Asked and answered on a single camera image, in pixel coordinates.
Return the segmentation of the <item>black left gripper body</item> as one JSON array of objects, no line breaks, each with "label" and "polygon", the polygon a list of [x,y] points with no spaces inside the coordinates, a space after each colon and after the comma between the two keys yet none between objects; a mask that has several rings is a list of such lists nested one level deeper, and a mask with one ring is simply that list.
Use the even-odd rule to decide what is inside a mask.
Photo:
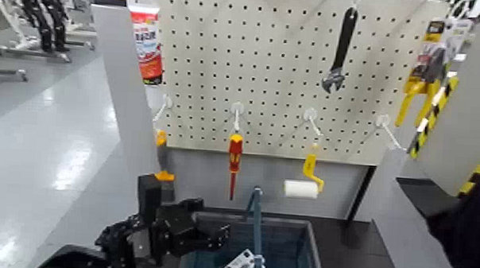
[{"label": "black left gripper body", "polygon": [[159,207],[149,229],[151,255],[162,257],[170,253],[180,257],[203,249],[206,235],[198,229],[192,218],[195,211],[203,210],[203,205],[203,199],[192,198]]}]

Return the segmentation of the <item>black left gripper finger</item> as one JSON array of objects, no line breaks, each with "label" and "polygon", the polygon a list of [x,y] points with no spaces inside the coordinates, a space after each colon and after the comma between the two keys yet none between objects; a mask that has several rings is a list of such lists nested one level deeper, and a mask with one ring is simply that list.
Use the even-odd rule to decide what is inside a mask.
[{"label": "black left gripper finger", "polygon": [[204,234],[209,239],[223,239],[230,238],[231,225],[228,223],[205,222]]},{"label": "black left gripper finger", "polygon": [[199,250],[210,251],[210,252],[218,251],[220,248],[223,248],[228,242],[229,242],[229,239],[224,239],[224,238],[204,239],[199,244]]}]

